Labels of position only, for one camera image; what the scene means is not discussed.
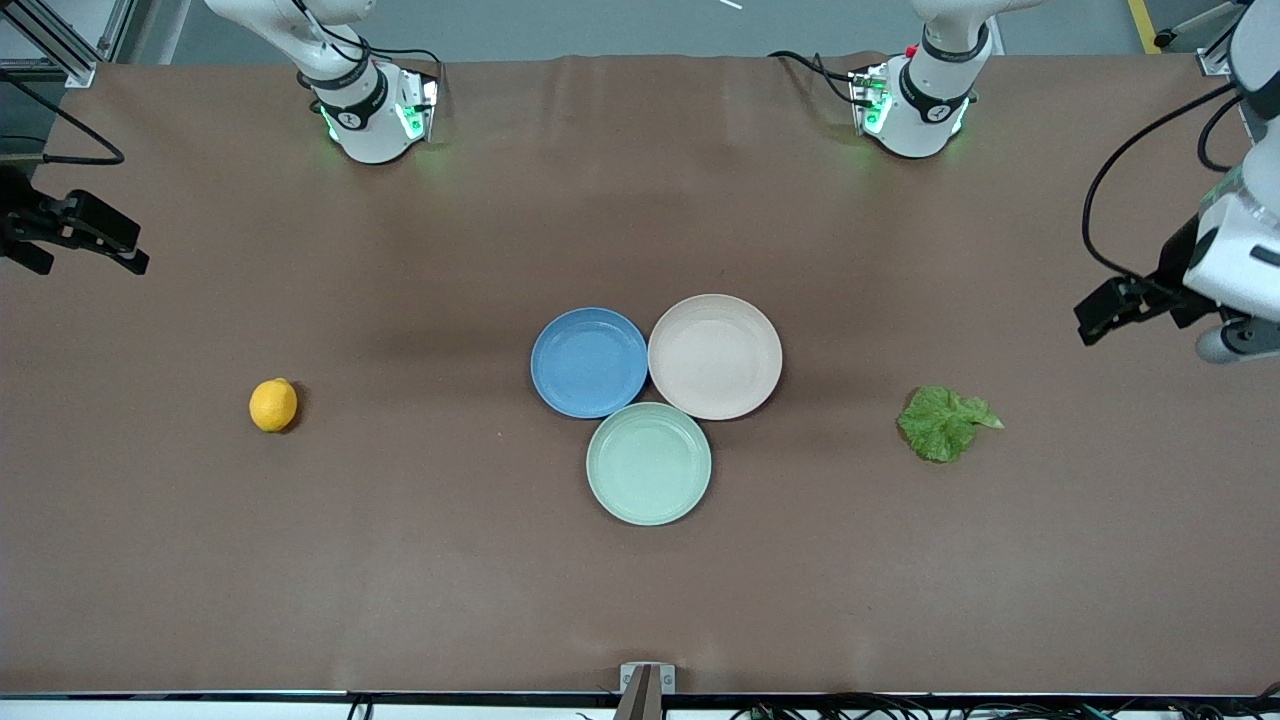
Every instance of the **gray floor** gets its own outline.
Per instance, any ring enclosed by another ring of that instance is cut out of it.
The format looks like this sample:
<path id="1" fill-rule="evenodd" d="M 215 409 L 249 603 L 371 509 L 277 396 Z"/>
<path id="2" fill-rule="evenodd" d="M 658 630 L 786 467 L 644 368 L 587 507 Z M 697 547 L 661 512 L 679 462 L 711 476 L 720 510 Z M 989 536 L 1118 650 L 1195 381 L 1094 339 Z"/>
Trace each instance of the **gray floor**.
<path id="1" fill-rule="evenodd" d="M 561 55 L 899 53 L 920 36 L 901 0 L 381 0 L 357 27 L 447 61 Z M 1001 18 L 1011 54 L 1128 54 L 1142 45 L 1124 0 L 1051 0 Z M 266 42 L 192 4 L 174 63 L 282 63 Z"/>

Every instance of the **black cable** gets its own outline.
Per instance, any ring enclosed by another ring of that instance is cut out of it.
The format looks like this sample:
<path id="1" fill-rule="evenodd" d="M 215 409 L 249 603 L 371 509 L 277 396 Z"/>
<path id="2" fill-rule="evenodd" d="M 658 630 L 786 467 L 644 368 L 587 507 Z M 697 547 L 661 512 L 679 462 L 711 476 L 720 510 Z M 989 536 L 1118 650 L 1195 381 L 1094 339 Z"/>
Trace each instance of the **black cable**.
<path id="1" fill-rule="evenodd" d="M 120 163 L 124 161 L 124 152 L 120 152 L 119 147 L 116 147 L 115 145 L 111 145 L 111 141 L 109 141 L 105 137 L 102 137 L 101 135 L 99 135 L 97 131 L 95 131 L 93 128 L 91 128 L 91 127 L 86 126 L 84 123 L 79 122 L 79 119 L 74 118 L 67 110 L 63 110 L 58 105 L 50 102 L 47 99 L 45 99 L 44 95 L 40 95 L 35 90 L 27 87 L 27 85 L 24 82 L 22 82 L 19 79 L 14 78 L 13 76 L 10 76 L 4 68 L 0 68 L 0 81 L 5 81 L 5 82 L 13 85 L 18 90 L 20 90 L 23 92 L 23 95 L 31 97 L 36 102 L 40 102 L 45 108 L 52 110 L 54 114 L 56 114 L 59 118 L 61 118 L 61 119 L 67 120 L 68 123 L 70 123 L 70 124 L 76 126 L 77 128 L 79 128 L 81 132 L 83 132 L 84 135 L 92 137 L 95 141 L 97 141 L 99 145 L 101 145 L 102 147 L 105 147 L 111 154 L 110 158 L 78 158 L 78 156 L 74 156 L 74 155 L 44 155 L 42 154 L 41 155 L 42 161 L 45 161 L 45 163 L 60 163 L 60 164 L 64 164 L 64 165 L 119 165 Z"/>
<path id="2" fill-rule="evenodd" d="M 320 29 L 323 29 L 325 32 L 325 35 L 328 35 L 330 37 L 337 37 L 338 40 L 342 40 L 344 42 L 351 42 L 349 38 L 346 38 L 346 37 L 338 35 L 337 32 L 334 32 L 333 29 L 328 28 L 326 26 L 321 24 Z M 380 56 L 383 59 L 389 59 L 388 58 L 389 55 L 412 55 L 415 53 L 419 53 L 419 54 L 429 56 L 433 61 L 435 61 L 436 65 L 444 67 L 444 63 L 440 61 L 440 58 L 435 53 L 431 53 L 430 50 L 424 50 L 424 49 L 417 49 L 417 47 L 410 49 L 410 50 L 394 50 L 394 49 L 390 49 L 390 47 L 376 47 L 374 45 L 370 45 L 369 41 L 365 40 L 362 36 L 357 35 L 356 37 L 360 38 L 360 46 L 361 47 L 364 47 L 365 50 L 367 50 L 371 54 L 378 55 L 378 56 Z"/>
<path id="3" fill-rule="evenodd" d="M 1213 44 L 1208 46 L 1208 50 L 1204 51 L 1206 58 L 1212 55 L 1213 51 L 1217 50 L 1217 46 L 1222 44 L 1222 41 L 1235 35 L 1235 26 L 1240 24 L 1240 18 L 1243 17 L 1244 13 L 1240 13 L 1239 15 L 1235 17 L 1234 20 L 1231 20 L 1231 24 L 1226 26 L 1226 29 L 1224 29 L 1222 33 L 1217 36 L 1217 40 L 1215 40 Z"/>
<path id="4" fill-rule="evenodd" d="M 1116 273 L 1119 273 L 1119 274 L 1121 274 L 1121 275 L 1124 275 L 1124 277 L 1126 277 L 1129 279 L 1138 281 L 1142 277 L 1138 273 L 1130 270 L 1129 268 L 1125 268 L 1124 265 L 1107 259 L 1093 245 L 1093 237 L 1089 233 L 1089 227 L 1091 227 L 1091 223 L 1092 223 L 1092 219 L 1093 219 L 1093 197 L 1098 192 L 1098 186 L 1102 184 L 1102 179 L 1107 177 L 1107 173 L 1111 172 L 1111 168 L 1116 164 L 1116 161 L 1120 159 L 1120 156 L 1124 155 L 1130 147 L 1133 147 L 1134 145 L 1137 145 L 1137 142 L 1139 140 L 1147 137 L 1153 131 L 1161 128 L 1162 126 L 1167 124 L 1169 122 L 1175 120 L 1175 119 L 1185 115 L 1187 113 L 1194 110 L 1196 108 L 1199 108 L 1201 105 L 1208 102 L 1210 100 L 1213 100 L 1215 97 L 1219 97 L 1221 95 L 1231 92 L 1233 90 L 1235 90 L 1235 83 L 1234 82 L 1229 82 L 1229 83 L 1226 83 L 1226 85 L 1224 85 L 1221 87 L 1217 87 L 1217 88 L 1213 88 L 1213 90 L 1206 92 L 1204 95 L 1201 95 L 1196 100 L 1192 100 L 1190 102 L 1187 102 L 1185 105 L 1183 105 L 1181 108 L 1178 108 L 1176 110 L 1166 113 L 1165 115 L 1162 115 L 1161 118 L 1156 119 L 1155 122 L 1152 122 L 1147 127 L 1144 127 L 1140 131 L 1135 132 L 1129 140 L 1124 141 L 1124 143 L 1120 147 L 1117 147 L 1116 151 L 1112 152 L 1110 158 L 1107 158 L 1107 161 L 1102 164 L 1102 168 L 1098 169 L 1098 174 L 1094 176 L 1093 182 L 1089 184 L 1089 191 L 1084 195 L 1084 209 L 1080 213 L 1080 237 L 1084 241 L 1084 249 L 1089 251 L 1089 255 L 1092 255 L 1094 260 L 1097 260 L 1105 268 L 1108 268 L 1108 269 L 1111 269 L 1111 270 L 1114 270 L 1114 272 L 1116 272 Z M 1144 279 L 1142 282 L 1146 282 L 1149 287 L 1152 287 L 1155 290 L 1158 290 L 1158 291 L 1169 295 L 1170 297 L 1176 297 L 1178 296 L 1178 293 L 1175 293 L 1172 291 L 1169 291 L 1169 290 L 1166 290 L 1164 287 L 1160 287 L 1157 283 L 1155 283 L 1152 281 L 1146 281 Z"/>
<path id="5" fill-rule="evenodd" d="M 814 53 L 813 54 L 813 61 L 814 61 L 815 65 L 818 65 L 818 72 L 822 73 L 822 79 L 827 81 L 827 87 L 829 87 L 831 91 L 836 94 L 836 97 L 840 97 L 845 102 L 849 102 L 850 105 L 856 105 L 859 108 L 870 108 L 872 106 L 872 101 L 870 100 L 859 100 L 856 97 L 851 97 L 849 95 L 845 95 L 844 92 L 840 91 L 838 87 L 836 87 L 836 81 L 831 79 L 831 73 L 827 72 L 827 65 L 822 64 L 822 55 Z M 845 82 L 849 82 L 849 77 L 845 77 Z"/>
<path id="6" fill-rule="evenodd" d="M 1213 115 L 1208 119 L 1207 123 L 1204 123 L 1204 127 L 1201 128 L 1199 140 L 1196 141 L 1196 156 L 1199 158 L 1201 165 L 1204 165 L 1207 169 L 1213 170 L 1215 173 L 1230 172 L 1231 167 L 1220 165 L 1210 159 L 1208 136 L 1213 132 L 1213 128 L 1217 126 L 1219 120 L 1221 120 L 1222 117 L 1226 115 L 1231 110 L 1231 108 L 1235 108 L 1243 99 L 1244 99 L 1243 95 L 1236 94 L 1235 97 L 1224 102 L 1221 108 L 1213 110 Z"/>
<path id="7" fill-rule="evenodd" d="M 787 60 L 795 60 L 796 63 L 800 63 L 801 65 L 804 65 L 805 68 L 809 68 L 810 70 L 813 70 L 815 73 L 823 73 L 823 74 L 826 74 L 831 79 L 842 79 L 842 81 L 846 81 L 846 82 L 849 81 L 849 76 L 847 74 L 833 73 L 833 72 L 831 72 L 831 70 L 828 70 L 826 68 L 819 68 L 817 64 L 814 64 L 812 60 L 809 60 L 809 58 L 805 58 L 804 55 L 800 55 L 799 53 L 792 53 L 790 50 L 778 50 L 777 53 L 769 53 L 767 56 L 768 58 L 783 58 L 783 59 L 787 59 Z M 854 69 L 851 69 L 849 72 L 850 73 L 860 73 L 860 72 L 865 72 L 868 68 L 870 68 L 870 65 L 863 65 L 860 68 L 854 68 Z"/>
<path id="8" fill-rule="evenodd" d="M 872 102 L 869 100 L 860 100 L 860 99 L 845 95 L 844 92 L 840 91 L 840 87 L 836 86 L 836 81 L 837 79 L 838 81 L 844 81 L 844 82 L 849 82 L 849 73 L 860 73 L 860 72 L 865 70 L 867 68 L 869 68 L 870 65 L 863 65 L 860 68 L 854 68 L 854 69 L 849 70 L 849 73 L 840 74 L 840 73 L 833 73 L 833 72 L 828 70 L 827 65 L 824 65 L 822 63 L 822 55 L 819 55 L 817 53 L 813 54 L 813 61 L 810 61 L 810 60 L 808 60 L 808 59 L 805 59 L 805 58 L 803 58 L 803 56 L 800 56 L 800 55 L 797 55 L 797 54 L 795 54 L 795 53 L 792 53 L 790 50 L 778 50 L 777 53 L 771 53 L 769 58 L 783 58 L 783 59 L 796 60 L 801 65 L 804 65 L 805 68 L 808 68 L 808 69 L 818 73 L 819 76 L 822 76 L 822 79 L 827 81 L 827 87 L 829 87 L 831 91 L 836 94 L 836 97 L 840 97 L 845 102 L 849 102 L 850 105 L 856 105 L 859 108 L 870 108 L 872 106 Z"/>

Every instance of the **blue plate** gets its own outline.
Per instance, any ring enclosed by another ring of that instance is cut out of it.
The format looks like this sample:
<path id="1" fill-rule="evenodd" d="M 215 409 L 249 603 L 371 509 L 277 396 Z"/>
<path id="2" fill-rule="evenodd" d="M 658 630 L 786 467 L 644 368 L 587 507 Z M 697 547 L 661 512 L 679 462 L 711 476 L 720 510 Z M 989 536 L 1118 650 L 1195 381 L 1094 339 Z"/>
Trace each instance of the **blue plate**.
<path id="1" fill-rule="evenodd" d="M 564 313 L 543 329 L 530 361 L 534 387 L 570 418 L 604 418 L 640 395 L 649 375 L 644 336 L 603 307 Z"/>

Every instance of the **green led light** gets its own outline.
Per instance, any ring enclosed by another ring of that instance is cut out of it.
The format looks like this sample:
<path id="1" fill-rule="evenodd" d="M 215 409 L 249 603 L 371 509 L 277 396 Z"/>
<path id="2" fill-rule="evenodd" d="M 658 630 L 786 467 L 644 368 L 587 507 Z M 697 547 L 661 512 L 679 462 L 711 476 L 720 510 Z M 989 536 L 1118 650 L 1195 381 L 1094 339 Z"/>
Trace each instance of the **green led light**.
<path id="1" fill-rule="evenodd" d="M 884 127 L 884 118 L 888 117 L 888 111 L 893 109 L 892 99 L 888 92 L 883 92 L 876 105 L 867 110 L 867 122 L 864 127 L 867 132 L 877 133 Z"/>
<path id="2" fill-rule="evenodd" d="M 404 108 L 402 105 L 396 105 L 396 109 L 399 111 L 401 124 L 404 126 L 404 135 L 407 135 L 410 140 L 422 137 L 422 114 L 412 106 Z"/>

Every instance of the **yellow floor stripe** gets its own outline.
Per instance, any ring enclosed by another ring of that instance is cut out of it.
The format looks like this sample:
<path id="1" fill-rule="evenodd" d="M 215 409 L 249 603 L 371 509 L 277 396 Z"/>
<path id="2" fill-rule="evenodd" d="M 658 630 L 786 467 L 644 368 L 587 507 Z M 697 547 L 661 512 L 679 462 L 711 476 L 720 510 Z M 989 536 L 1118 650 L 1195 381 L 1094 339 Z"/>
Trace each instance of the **yellow floor stripe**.
<path id="1" fill-rule="evenodd" d="M 1133 26 L 1138 28 L 1138 38 L 1142 40 L 1142 49 L 1148 55 L 1160 55 L 1156 47 L 1156 26 L 1151 24 L 1151 13 L 1147 12 L 1144 0 L 1129 0 L 1129 14 L 1133 15 Z"/>

